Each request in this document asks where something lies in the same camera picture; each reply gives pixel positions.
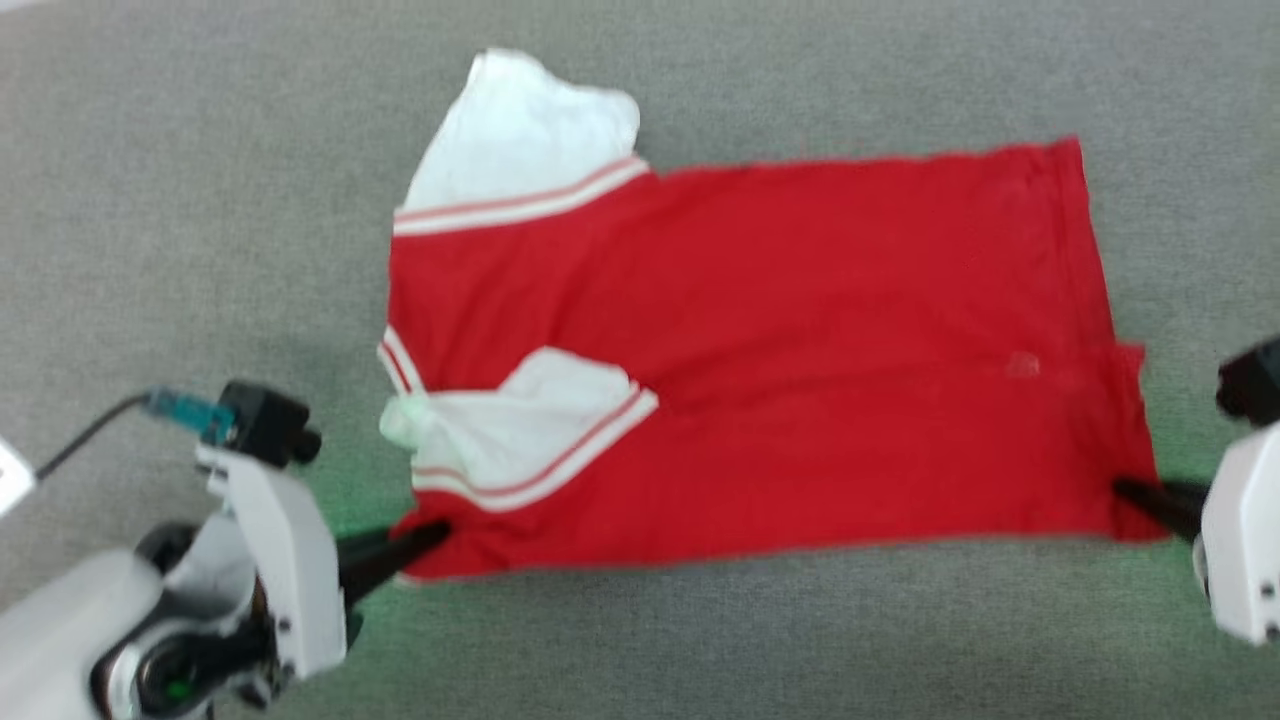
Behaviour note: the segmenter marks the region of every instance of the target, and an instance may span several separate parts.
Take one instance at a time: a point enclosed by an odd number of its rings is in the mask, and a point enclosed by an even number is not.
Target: green light
[[[187,700],[191,697],[192,687],[191,683],[184,683],[182,680],[174,680],[165,685],[165,692],[172,700]]]

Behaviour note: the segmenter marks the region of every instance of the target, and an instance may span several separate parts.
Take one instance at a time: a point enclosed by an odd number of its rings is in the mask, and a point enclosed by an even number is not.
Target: white stripe
[[[417,374],[417,368],[413,365],[413,360],[408,356],[408,351],[404,350],[404,343],[399,341],[399,336],[396,331],[388,325],[387,333],[383,334],[383,340],[387,342],[387,347],[392,351],[392,357],[396,364],[399,365],[401,372],[404,373],[404,382],[408,383],[408,392],[426,392],[422,387],[422,378]]]
[[[518,510],[558,491],[564,486],[564,483],[573,479],[575,475],[590,465],[591,461],[595,460],[602,452],[608,450],[609,446],[618,442],[632,428],[640,424],[641,420],[648,418],[649,414],[657,407],[658,396],[648,389],[641,391],[640,396],[632,402],[631,407],[628,407],[626,413],[618,415],[612,423],[596,432],[591,439],[582,443],[582,446],[575,450],[572,455],[557,465],[553,471],[548,473],[541,482],[524,488],[520,492],[500,496],[483,496],[476,495],[471,486],[458,480],[457,478],[422,478],[417,475],[413,475],[413,489],[449,492],[465,497],[476,507],[489,512]]]
[[[404,380],[396,372],[396,364],[392,363],[392,356],[387,352],[387,347],[383,343],[378,343],[378,359],[381,360],[383,368],[387,368],[387,374],[390,375],[392,384],[396,386],[396,393],[408,395],[408,388],[404,387]]]
[[[435,215],[431,218],[422,218],[420,220],[397,220],[394,223],[393,232],[394,234],[430,234],[466,228],[504,225],[545,218],[548,215],[556,215],[573,210],[575,208],[581,208],[582,205],[586,205],[607,192],[622,187],[627,182],[648,172],[649,164],[637,159],[635,163],[622,165],[617,170],[602,177],[591,184],[568,195],[562,195],[549,200],[511,205],[508,208],[497,208],[493,210],[458,211],[445,215]]]

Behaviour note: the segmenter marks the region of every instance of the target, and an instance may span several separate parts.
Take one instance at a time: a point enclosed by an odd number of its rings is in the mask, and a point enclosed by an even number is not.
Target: blue connector
[[[236,428],[236,411],[230,407],[166,387],[151,388],[142,409],[148,415],[172,420],[197,433],[205,445],[221,446]]]

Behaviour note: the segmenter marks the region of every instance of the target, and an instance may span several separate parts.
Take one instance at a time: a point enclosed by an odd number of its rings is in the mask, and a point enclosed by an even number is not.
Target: white sleeve
[[[497,391],[394,398],[379,428],[415,451],[415,489],[503,512],[554,493],[657,407],[622,368],[543,347]]]
[[[476,55],[399,211],[536,196],[631,156],[640,109],[621,90],[576,86],[534,58]]]

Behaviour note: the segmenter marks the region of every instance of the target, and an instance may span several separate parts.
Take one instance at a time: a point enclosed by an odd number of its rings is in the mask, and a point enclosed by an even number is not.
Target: red stripe
[[[477,488],[472,486],[465,475],[449,468],[413,468],[413,475],[419,478],[428,478],[428,477],[454,478],[462,482],[462,484],[467,486],[475,495],[479,495],[481,497],[502,497],[506,495],[517,493],[520,491],[527,489],[529,487],[545,480],[548,475],[554,473],[557,468],[563,465],[570,457],[573,456],[573,454],[581,450],[584,445],[591,442],[591,439],[595,438],[595,436],[604,432],[609,425],[617,421],[618,418],[626,415],[632,407],[635,407],[636,402],[639,402],[643,396],[644,396],[644,389],[637,388],[634,393],[631,393],[631,397],[628,397],[621,406],[618,406],[617,410],[602,418],[600,421],[596,423],[595,425],[591,425],[591,429],[588,430],[586,434],[579,438],[579,441],[575,442],[572,447],[562,452],[556,460],[552,461],[550,465],[544,468],[543,471],[538,473],[532,478],[529,478],[527,480],[521,482],[515,487],[499,488],[499,489]]]
[[[387,356],[392,359],[392,366],[396,368],[396,375],[397,375],[397,378],[399,378],[399,387],[401,387],[401,389],[404,391],[404,392],[408,392],[410,391],[408,377],[404,375],[404,369],[401,368],[399,359],[397,359],[396,354],[392,352],[392,346],[387,345],[387,341],[384,340],[381,342],[381,348],[383,348],[383,352],[385,352]]]
[[[531,195],[521,195],[517,197],[508,197],[504,200],[486,200],[483,202],[463,202],[461,205],[451,205],[448,208],[435,208],[433,210],[416,210],[412,213],[404,213],[396,215],[397,223],[404,223],[411,220],[425,220],[428,218],[438,218],[440,215],[460,215],[465,213],[479,213],[485,210],[502,210],[504,208],[513,208],[516,205],[531,205],[535,202],[545,202],[548,200],[556,200],[567,195],[573,195],[589,187],[591,183],[603,179],[604,177],[621,170],[627,165],[639,163],[640,160],[635,156],[622,158],[621,160],[614,160],[608,165],[595,170],[594,173],[586,176],[585,178],[577,181],[571,186],[566,186],[557,190],[548,190],[544,192],[535,192]]]

